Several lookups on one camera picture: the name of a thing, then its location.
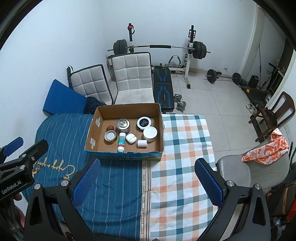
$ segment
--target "white wall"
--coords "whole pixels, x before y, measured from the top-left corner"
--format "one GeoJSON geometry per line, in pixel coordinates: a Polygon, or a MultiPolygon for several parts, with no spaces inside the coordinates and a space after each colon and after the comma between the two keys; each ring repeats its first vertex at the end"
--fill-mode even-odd
{"type": "MultiPolygon", "coordinates": [[[[285,46],[286,36],[274,20],[265,13],[263,31],[260,41],[260,52],[261,52],[261,85],[267,80],[268,76],[273,71],[273,68],[268,62],[277,66],[283,49],[285,46]]],[[[260,78],[260,56],[259,48],[250,72],[246,78],[249,81],[252,75],[257,75],[260,78]]]]}
{"type": "MultiPolygon", "coordinates": [[[[127,26],[135,27],[136,45],[169,44],[187,46],[188,30],[194,25],[196,41],[203,42],[211,54],[193,59],[191,68],[215,69],[229,74],[239,72],[250,42],[255,18],[252,0],[109,0],[101,1],[107,29],[108,49],[118,39],[129,41],[127,26]]],[[[138,48],[151,53],[152,64],[168,63],[174,54],[184,60],[181,49],[138,48]]]]}
{"type": "Polygon", "coordinates": [[[43,0],[15,28],[0,51],[0,147],[24,139],[10,160],[34,144],[50,85],[68,84],[68,65],[102,63],[109,76],[104,35],[97,0],[43,0]]]}

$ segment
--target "orange patterned cloth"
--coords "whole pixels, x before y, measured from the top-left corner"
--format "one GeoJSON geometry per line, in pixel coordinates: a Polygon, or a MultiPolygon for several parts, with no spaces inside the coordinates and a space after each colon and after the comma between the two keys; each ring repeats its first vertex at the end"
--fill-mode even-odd
{"type": "Polygon", "coordinates": [[[274,163],[286,154],[289,150],[286,138],[276,128],[271,134],[271,142],[265,146],[249,151],[243,158],[242,162],[254,160],[264,165],[274,163]]]}

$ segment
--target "plaid bedsheet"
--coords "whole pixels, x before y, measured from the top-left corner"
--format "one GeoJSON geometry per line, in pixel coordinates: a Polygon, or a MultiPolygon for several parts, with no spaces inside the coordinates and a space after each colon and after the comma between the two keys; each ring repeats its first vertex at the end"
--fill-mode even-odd
{"type": "Polygon", "coordinates": [[[200,157],[216,170],[209,130],[200,115],[164,114],[163,122],[162,159],[146,163],[141,238],[195,241],[217,212],[194,172],[200,157]]]}

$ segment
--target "barbell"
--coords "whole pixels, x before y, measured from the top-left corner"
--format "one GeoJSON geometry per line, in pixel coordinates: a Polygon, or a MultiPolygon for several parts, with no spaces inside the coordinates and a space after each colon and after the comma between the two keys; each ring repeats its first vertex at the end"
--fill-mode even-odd
{"type": "Polygon", "coordinates": [[[180,49],[188,49],[192,51],[193,58],[203,59],[207,53],[211,53],[207,51],[207,47],[202,43],[198,41],[193,42],[192,48],[190,47],[180,47],[180,46],[171,46],[171,45],[138,45],[138,46],[129,46],[127,45],[127,42],[125,39],[117,40],[113,44],[113,49],[109,49],[107,51],[113,51],[114,55],[120,55],[120,54],[126,54],[128,52],[129,48],[143,48],[143,47],[149,47],[149,48],[180,48],[180,49]]]}
{"type": "Polygon", "coordinates": [[[209,69],[207,74],[205,75],[207,77],[207,80],[210,83],[214,83],[217,79],[219,78],[225,78],[225,79],[232,79],[233,83],[235,83],[236,85],[240,85],[241,81],[242,81],[242,77],[239,73],[234,73],[232,75],[232,77],[225,77],[225,76],[217,76],[218,74],[222,74],[221,72],[217,72],[213,69],[209,69]]]}

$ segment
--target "wooden chair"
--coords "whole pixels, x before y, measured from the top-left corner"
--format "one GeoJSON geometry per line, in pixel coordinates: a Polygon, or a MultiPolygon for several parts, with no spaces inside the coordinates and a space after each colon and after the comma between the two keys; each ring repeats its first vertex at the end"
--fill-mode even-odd
{"type": "Polygon", "coordinates": [[[263,118],[262,121],[260,121],[260,124],[265,121],[267,129],[255,140],[258,141],[260,138],[264,138],[266,135],[272,133],[276,128],[280,128],[288,119],[290,119],[295,113],[295,106],[294,101],[290,95],[288,95],[286,92],[282,92],[280,97],[277,99],[276,103],[271,109],[268,109],[265,106],[259,106],[259,110],[257,113],[251,118],[249,123],[252,123],[253,120],[257,116],[263,118]],[[275,107],[278,105],[279,100],[282,96],[285,96],[286,100],[285,102],[279,107],[279,109],[276,112],[273,112],[275,107]],[[278,123],[278,119],[282,117],[289,109],[292,109],[292,113],[288,115],[284,120],[282,120],[280,123],[278,123]]]}

